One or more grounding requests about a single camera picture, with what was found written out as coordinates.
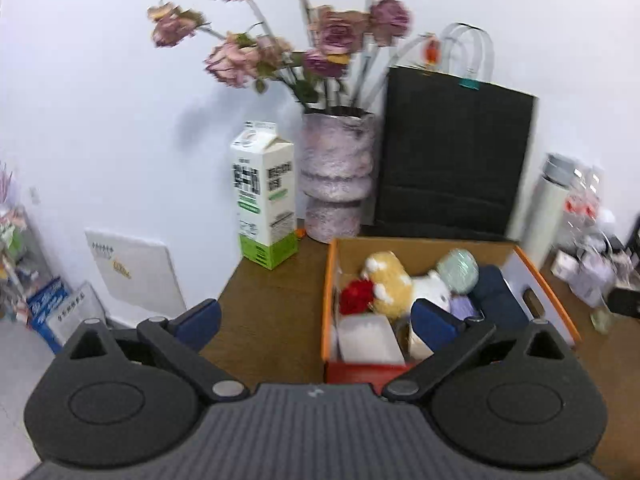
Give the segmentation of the black paper shopping bag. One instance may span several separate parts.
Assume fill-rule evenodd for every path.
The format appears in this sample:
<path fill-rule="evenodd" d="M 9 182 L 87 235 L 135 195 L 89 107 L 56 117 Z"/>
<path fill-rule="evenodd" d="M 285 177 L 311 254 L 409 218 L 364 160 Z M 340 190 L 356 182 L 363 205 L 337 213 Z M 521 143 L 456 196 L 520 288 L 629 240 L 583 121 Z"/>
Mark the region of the black paper shopping bag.
<path fill-rule="evenodd" d="M 536 96 L 491 83 L 494 44 L 484 29 L 452 23 L 426 45 L 434 65 L 387 73 L 371 231 L 505 240 Z M 480 88 L 461 87 L 461 78 Z"/>

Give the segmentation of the white thermos bottle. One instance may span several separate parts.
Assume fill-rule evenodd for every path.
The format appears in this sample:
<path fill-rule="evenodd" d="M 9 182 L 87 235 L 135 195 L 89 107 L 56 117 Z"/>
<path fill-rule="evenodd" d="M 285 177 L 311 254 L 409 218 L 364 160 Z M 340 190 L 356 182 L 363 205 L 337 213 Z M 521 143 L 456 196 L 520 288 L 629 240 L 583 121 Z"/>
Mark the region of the white thermos bottle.
<path fill-rule="evenodd" d="M 540 269 L 547 259 L 574 182 L 576 162 L 549 153 L 529 201 L 520 246 Z"/>

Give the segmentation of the red fuzzy ball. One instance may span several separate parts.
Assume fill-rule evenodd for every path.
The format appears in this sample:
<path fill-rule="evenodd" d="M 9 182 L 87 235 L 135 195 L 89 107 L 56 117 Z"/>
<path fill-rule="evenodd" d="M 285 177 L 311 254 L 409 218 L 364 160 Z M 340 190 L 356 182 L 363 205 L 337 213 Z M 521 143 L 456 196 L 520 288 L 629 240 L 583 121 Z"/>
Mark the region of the red fuzzy ball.
<path fill-rule="evenodd" d="M 341 315 L 369 312 L 374 300 L 374 284 L 370 280 L 353 280 L 342 291 L 338 310 Z"/>

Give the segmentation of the pink marbled vase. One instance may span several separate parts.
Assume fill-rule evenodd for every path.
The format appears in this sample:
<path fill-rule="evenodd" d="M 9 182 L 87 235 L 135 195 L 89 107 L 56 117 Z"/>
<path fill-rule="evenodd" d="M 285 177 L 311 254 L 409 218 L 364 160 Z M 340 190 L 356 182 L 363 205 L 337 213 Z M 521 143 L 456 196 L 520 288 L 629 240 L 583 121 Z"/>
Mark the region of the pink marbled vase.
<path fill-rule="evenodd" d="M 372 191 L 375 116 L 360 108 L 312 110 L 299 135 L 298 186 L 307 197 L 305 229 L 321 243 L 354 237 Z"/>

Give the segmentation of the white green milk carton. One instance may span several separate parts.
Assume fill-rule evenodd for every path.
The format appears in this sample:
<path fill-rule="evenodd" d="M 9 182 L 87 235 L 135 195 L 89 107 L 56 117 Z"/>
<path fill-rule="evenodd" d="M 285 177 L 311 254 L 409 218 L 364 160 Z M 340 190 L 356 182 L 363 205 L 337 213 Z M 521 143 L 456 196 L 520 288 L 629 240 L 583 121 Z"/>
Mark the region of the white green milk carton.
<path fill-rule="evenodd" d="M 272 270 L 297 252 L 294 144 L 273 122 L 247 122 L 231 155 L 241 254 Z"/>

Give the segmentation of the yellow white plush toy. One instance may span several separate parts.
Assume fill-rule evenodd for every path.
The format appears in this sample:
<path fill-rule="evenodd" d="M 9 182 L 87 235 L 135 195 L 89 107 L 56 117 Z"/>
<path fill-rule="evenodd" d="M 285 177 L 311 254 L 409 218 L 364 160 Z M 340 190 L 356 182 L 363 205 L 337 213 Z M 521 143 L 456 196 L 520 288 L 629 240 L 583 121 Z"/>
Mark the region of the yellow white plush toy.
<path fill-rule="evenodd" d="M 431 301 L 450 312 L 451 290 L 439 274 L 431 270 L 425 275 L 410 276 L 393 252 L 375 252 L 363 263 L 360 276 L 374 284 L 371 310 L 390 322 L 410 315 L 419 299 Z"/>

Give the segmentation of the pale green yarn ball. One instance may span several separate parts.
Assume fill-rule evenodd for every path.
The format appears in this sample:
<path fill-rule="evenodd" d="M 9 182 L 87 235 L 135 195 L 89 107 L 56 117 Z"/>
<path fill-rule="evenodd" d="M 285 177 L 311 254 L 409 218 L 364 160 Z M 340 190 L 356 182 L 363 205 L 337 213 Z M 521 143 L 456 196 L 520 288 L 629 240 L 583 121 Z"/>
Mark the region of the pale green yarn ball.
<path fill-rule="evenodd" d="M 436 264 L 436 272 L 456 295 L 468 294 L 477 284 L 480 271 L 473 255 L 465 249 L 453 249 Z"/>

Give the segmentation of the blue white boxes on floor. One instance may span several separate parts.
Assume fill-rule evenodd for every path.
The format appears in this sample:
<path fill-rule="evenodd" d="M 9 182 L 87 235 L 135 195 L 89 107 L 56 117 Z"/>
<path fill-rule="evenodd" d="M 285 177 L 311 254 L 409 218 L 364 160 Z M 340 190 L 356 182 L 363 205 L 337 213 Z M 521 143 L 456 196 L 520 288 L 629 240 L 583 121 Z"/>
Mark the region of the blue white boxes on floor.
<path fill-rule="evenodd" d="M 105 311 L 89 282 L 70 290 L 54 278 L 27 300 L 29 326 L 54 354 L 61 351 L 79 325 L 88 318 L 106 322 Z"/>

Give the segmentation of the navy blue pouch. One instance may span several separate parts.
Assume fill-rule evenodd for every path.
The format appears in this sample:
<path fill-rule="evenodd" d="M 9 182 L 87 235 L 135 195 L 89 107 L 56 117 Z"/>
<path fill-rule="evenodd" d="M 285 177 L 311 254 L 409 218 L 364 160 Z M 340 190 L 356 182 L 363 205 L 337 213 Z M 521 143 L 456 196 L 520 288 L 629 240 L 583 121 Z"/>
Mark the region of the navy blue pouch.
<path fill-rule="evenodd" d="M 528 318 L 515 299 L 498 266 L 480 266 L 478 279 L 469 292 L 474 307 L 499 330 L 524 330 Z"/>

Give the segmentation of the red orange cardboard box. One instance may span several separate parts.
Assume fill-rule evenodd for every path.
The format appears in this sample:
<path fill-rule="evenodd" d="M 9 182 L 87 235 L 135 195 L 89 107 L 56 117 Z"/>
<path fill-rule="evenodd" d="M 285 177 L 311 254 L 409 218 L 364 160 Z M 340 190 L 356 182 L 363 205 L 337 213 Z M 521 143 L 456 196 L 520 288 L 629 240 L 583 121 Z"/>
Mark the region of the red orange cardboard box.
<path fill-rule="evenodd" d="M 466 322 L 518 332 L 536 316 L 527 294 L 540 300 L 540 318 L 569 346 L 578 344 L 573 321 L 517 244 L 336 238 L 324 286 L 324 379 L 381 390 L 453 341 Z"/>

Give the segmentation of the green binder clip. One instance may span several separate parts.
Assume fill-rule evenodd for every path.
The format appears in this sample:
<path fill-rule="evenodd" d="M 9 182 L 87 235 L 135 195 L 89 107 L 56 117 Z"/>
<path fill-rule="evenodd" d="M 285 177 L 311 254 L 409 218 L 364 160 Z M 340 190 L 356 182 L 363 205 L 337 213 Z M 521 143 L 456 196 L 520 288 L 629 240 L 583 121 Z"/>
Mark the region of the green binder clip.
<path fill-rule="evenodd" d="M 470 78 L 461 78 L 459 84 L 461 87 L 471 90 L 478 90 L 480 88 L 480 83 Z"/>

